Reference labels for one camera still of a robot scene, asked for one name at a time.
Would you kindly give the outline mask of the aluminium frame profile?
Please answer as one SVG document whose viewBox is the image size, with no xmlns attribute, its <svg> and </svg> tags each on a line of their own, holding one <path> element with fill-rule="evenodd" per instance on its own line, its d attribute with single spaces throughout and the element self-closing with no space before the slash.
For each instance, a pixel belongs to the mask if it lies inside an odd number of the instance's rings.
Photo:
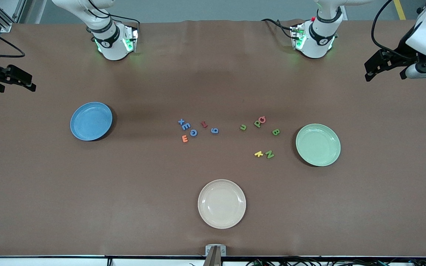
<svg viewBox="0 0 426 266">
<path fill-rule="evenodd" d="M 22 20 L 28 0 L 0 0 L 0 31 L 8 33 L 12 24 Z"/>
</svg>

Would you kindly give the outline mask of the green plate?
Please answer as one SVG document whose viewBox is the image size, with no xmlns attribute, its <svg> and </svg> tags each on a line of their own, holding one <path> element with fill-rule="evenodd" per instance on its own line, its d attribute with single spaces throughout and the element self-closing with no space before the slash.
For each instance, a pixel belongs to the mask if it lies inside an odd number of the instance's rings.
<svg viewBox="0 0 426 266">
<path fill-rule="evenodd" d="M 341 154 L 338 135 L 320 123 L 303 126 L 297 133 L 295 146 L 300 157 L 316 167 L 332 165 Z"/>
</svg>

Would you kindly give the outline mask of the grey metal table bracket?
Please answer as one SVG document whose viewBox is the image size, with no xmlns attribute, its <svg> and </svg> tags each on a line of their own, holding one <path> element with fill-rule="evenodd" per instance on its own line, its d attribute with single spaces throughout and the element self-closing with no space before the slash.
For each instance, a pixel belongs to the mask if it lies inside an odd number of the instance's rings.
<svg viewBox="0 0 426 266">
<path fill-rule="evenodd" d="M 223 266 L 223 257 L 227 255 L 223 244 L 209 244 L 205 247 L 206 258 L 203 266 Z"/>
</svg>

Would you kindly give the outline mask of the white table edge rail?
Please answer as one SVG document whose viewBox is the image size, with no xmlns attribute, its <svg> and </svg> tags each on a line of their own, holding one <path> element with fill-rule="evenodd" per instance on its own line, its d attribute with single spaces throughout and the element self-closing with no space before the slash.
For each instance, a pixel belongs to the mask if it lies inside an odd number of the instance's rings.
<svg viewBox="0 0 426 266">
<path fill-rule="evenodd" d="M 96 256 L 89 258 L 82 257 L 26 257 L 17 258 L 15 256 L 0 256 L 0 266 L 203 266 L 204 259 L 187 259 L 177 257 L 174 259 L 141 259 L 141 258 L 103 258 Z M 278 261 L 278 258 L 265 259 L 245 259 L 243 261 L 234 261 L 233 259 L 223 258 L 223 266 L 426 266 L 422 261 L 419 265 L 412 261 L 404 262 L 385 262 L 383 260 L 366 262 L 364 260 L 342 260 L 332 261 Z"/>
</svg>

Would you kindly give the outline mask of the blue plate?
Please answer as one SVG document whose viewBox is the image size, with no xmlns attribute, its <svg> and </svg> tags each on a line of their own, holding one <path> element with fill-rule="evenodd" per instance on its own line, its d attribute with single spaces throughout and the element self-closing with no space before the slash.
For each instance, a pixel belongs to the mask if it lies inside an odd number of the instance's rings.
<svg viewBox="0 0 426 266">
<path fill-rule="evenodd" d="M 72 135 L 81 141 L 96 141 L 108 133 L 113 124 L 111 108 L 101 102 L 81 105 L 70 119 Z"/>
</svg>

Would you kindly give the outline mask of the table cover sheet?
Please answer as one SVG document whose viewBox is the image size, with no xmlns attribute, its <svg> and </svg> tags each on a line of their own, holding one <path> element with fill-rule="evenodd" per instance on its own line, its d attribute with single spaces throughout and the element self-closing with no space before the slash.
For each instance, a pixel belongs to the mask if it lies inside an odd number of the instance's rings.
<svg viewBox="0 0 426 266">
<path fill-rule="evenodd" d="M 83 25 L 13 26 L 4 37 L 26 56 L 0 65 L 29 72 L 37 91 L 0 93 L 0 255 L 196 255 L 218 243 L 232 256 L 426 256 L 426 79 L 396 69 L 366 82 L 369 29 L 346 21 L 325 58 L 306 59 L 264 22 L 145 24 L 138 52 L 110 62 Z M 113 123 L 81 141 L 70 119 L 89 102 Z M 298 154 L 311 123 L 338 135 L 332 165 Z M 213 180 L 245 194 L 232 228 L 199 215 Z"/>
</svg>

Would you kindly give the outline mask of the beige plate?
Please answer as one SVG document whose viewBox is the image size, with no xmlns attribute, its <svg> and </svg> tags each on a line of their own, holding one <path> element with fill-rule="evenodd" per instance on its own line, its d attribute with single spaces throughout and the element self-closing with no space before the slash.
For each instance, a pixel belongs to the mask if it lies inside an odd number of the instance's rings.
<svg viewBox="0 0 426 266">
<path fill-rule="evenodd" d="M 213 180 L 200 191 L 197 208 L 200 217 L 215 229 L 236 226 L 246 212 L 243 190 L 230 180 Z"/>
</svg>

